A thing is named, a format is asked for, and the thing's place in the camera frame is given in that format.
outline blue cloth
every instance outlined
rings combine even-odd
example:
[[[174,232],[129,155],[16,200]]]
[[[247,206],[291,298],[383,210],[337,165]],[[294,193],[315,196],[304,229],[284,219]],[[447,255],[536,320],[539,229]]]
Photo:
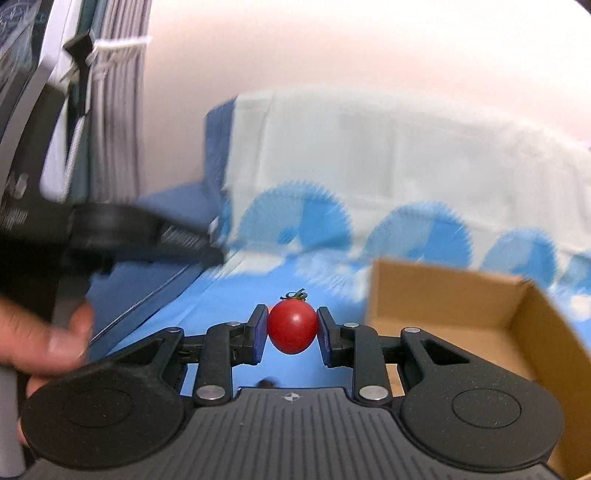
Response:
[[[264,273],[244,273],[215,278],[205,273],[183,292],[177,300],[164,306],[150,320],[120,342],[114,350],[127,346],[144,336],[169,326],[179,326],[185,335],[205,333],[207,328],[228,321],[248,321],[259,303],[272,306],[288,291],[309,288],[309,303],[314,307],[328,306],[337,323],[363,322],[365,301],[351,300],[331,286],[311,285],[301,259],[287,258],[284,263]],[[187,375],[184,394],[190,394],[196,370]],[[241,365],[232,369],[235,390],[255,385],[262,378],[275,378],[285,387],[350,388],[351,370],[328,369],[322,363],[317,340],[299,355],[285,355],[268,341],[262,361],[256,367]]]
[[[220,215],[218,234],[222,239],[230,231],[231,223],[240,221],[241,235],[234,245],[238,248],[261,236],[267,238],[265,235],[273,229],[276,233],[270,238],[278,245],[302,236],[305,239],[326,239],[326,236],[314,233],[314,225],[327,223],[325,220],[332,218],[331,215],[339,216],[335,216],[335,225],[346,226],[346,212],[342,212],[338,200],[330,192],[323,193],[318,189],[312,195],[313,200],[332,207],[320,210],[316,208],[317,205],[307,209],[298,207],[298,221],[293,221],[289,216],[285,219],[285,209],[289,205],[268,201],[267,197],[271,200],[275,198],[272,192],[265,192],[261,198],[255,199],[242,219],[231,218],[228,197],[222,186],[229,155],[234,105],[232,100],[212,110],[207,116],[206,175],[203,183],[181,186],[142,202],[160,213],[167,212],[177,219],[190,222],[199,223],[211,215]],[[269,209],[273,210],[274,207],[283,210],[278,215],[275,214],[277,212],[271,214]],[[319,215],[318,211],[324,211],[324,215]],[[282,219],[285,225],[279,228],[270,224],[268,219],[273,218]],[[314,307],[327,306],[338,323],[361,323],[365,311],[362,286],[367,281],[367,270],[373,258],[385,255],[465,268],[472,257],[471,233],[465,223],[446,205],[437,202],[413,203],[393,210],[376,225],[358,258],[348,256],[348,230],[345,228],[339,232],[335,238],[342,240],[339,245],[343,248],[340,251],[335,248],[322,250],[327,246],[324,240],[312,242],[314,248],[304,249],[297,256],[279,257],[278,260],[269,254],[257,256],[261,254],[242,251],[221,270],[196,278],[182,293],[179,291],[182,287],[180,283],[162,288],[163,294],[155,297],[145,311],[125,321],[126,326],[121,327],[120,333],[131,332],[138,325],[141,326],[129,333],[113,350],[168,326],[178,325],[184,328],[186,335],[196,335],[205,333],[209,326],[216,323],[230,320],[245,322],[258,303],[272,306],[279,296],[299,288],[306,288]],[[536,281],[540,287],[547,288],[557,307],[572,321],[573,329],[591,349],[591,318],[572,306],[577,296],[591,296],[591,288],[588,288],[591,284],[591,255],[588,252],[575,255],[565,274],[555,283],[557,260],[552,239],[544,232],[521,228],[501,235],[485,255],[480,267],[485,271],[521,274]],[[163,266],[154,267],[150,273],[154,284],[164,279],[164,271]],[[135,277],[130,272],[122,271],[119,280],[116,277],[106,280],[109,291],[121,298],[135,291],[138,288],[135,283],[145,281],[142,276],[148,278],[140,270],[135,272]],[[173,296],[178,298],[168,303],[167,298]],[[94,298],[97,306],[107,301],[101,300],[98,294]],[[184,386],[185,394],[190,392],[194,373],[193,368]],[[265,377],[274,377],[279,385],[291,387],[350,386],[349,371],[329,370],[323,366],[316,343],[297,356],[286,356],[268,342],[260,365],[233,369],[235,387],[254,385]]]

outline red tomato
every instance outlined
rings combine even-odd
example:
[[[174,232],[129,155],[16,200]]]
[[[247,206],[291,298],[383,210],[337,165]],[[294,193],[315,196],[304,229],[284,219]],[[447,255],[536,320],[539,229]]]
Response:
[[[288,355],[303,352],[314,341],[318,332],[318,317],[306,303],[302,288],[288,293],[275,305],[267,318],[267,334],[275,347]]]

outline metal screw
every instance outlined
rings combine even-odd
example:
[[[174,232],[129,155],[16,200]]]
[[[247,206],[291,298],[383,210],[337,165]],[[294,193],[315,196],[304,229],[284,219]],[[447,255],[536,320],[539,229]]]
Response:
[[[366,400],[383,400],[388,396],[388,390],[379,385],[367,385],[359,390],[359,395]]]
[[[197,389],[197,396],[202,400],[219,400],[226,391],[219,385],[204,385]]]

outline human hand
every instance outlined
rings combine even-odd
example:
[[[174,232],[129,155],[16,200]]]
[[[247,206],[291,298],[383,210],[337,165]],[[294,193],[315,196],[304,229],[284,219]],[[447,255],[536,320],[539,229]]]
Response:
[[[0,298],[0,364],[32,375],[27,384],[28,398],[52,377],[81,366],[93,318],[92,307],[84,302],[72,315],[69,328],[58,329]],[[26,444],[20,421],[18,434]]]

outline blue surface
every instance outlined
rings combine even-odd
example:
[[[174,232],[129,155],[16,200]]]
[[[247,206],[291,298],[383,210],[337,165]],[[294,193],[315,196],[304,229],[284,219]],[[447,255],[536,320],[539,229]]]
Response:
[[[335,195],[313,183],[288,183],[269,189],[252,202],[242,218],[233,219],[229,195],[222,186],[234,106],[232,100],[207,116],[204,181],[141,202],[200,225],[220,215],[219,238],[227,238],[232,225],[239,225],[238,241],[233,246],[242,250],[221,270],[191,282],[185,278],[183,281],[190,283],[186,290],[183,282],[171,282],[148,296],[109,342],[102,346],[102,341],[97,342],[97,351],[104,352],[105,346],[112,348],[113,341],[123,335],[127,337],[115,349],[167,326],[178,325],[187,335],[196,335],[216,323],[245,322],[257,304],[272,306],[286,292],[300,288],[307,290],[312,306],[327,306],[337,323],[360,323],[371,259],[383,255],[457,268],[470,265],[470,229],[448,206],[437,202],[394,209],[376,225],[358,258],[350,254],[352,234],[345,208]],[[297,243],[297,255],[269,254],[275,251],[273,247]],[[251,247],[267,253],[254,253]],[[591,312],[584,307],[585,302],[591,305],[591,252],[574,255],[555,283],[557,262],[552,239],[543,231],[524,227],[499,236],[480,267],[484,271],[523,275],[547,288],[556,306],[591,349]],[[105,280],[101,290],[94,285],[89,296],[100,313],[100,321],[124,311],[125,305],[138,301],[158,282],[170,278],[170,268],[156,265],[148,273],[137,265],[131,266],[129,271],[120,270]],[[187,377],[185,393],[189,392],[194,373],[195,367]],[[260,365],[236,367],[233,375],[235,387],[254,385],[265,377],[274,377],[279,385],[291,387],[350,384],[349,371],[323,366],[316,343],[299,355],[287,356],[267,342]]]
[[[341,292],[312,282],[302,273],[299,259],[289,257],[285,262],[262,274],[245,273],[213,278],[212,273],[199,277],[174,302],[119,343],[114,350],[123,348],[158,330],[177,325],[185,335],[205,333],[211,325],[229,321],[248,321],[259,303],[274,305],[288,291],[309,289],[309,303],[314,307],[328,306],[335,321],[362,322],[365,301],[352,301]],[[184,393],[190,393],[195,369],[187,376]],[[280,385],[289,387],[350,387],[349,369],[324,367],[317,341],[299,355],[279,352],[267,342],[262,362],[257,367],[234,367],[234,386],[252,386],[262,378],[273,377]]]

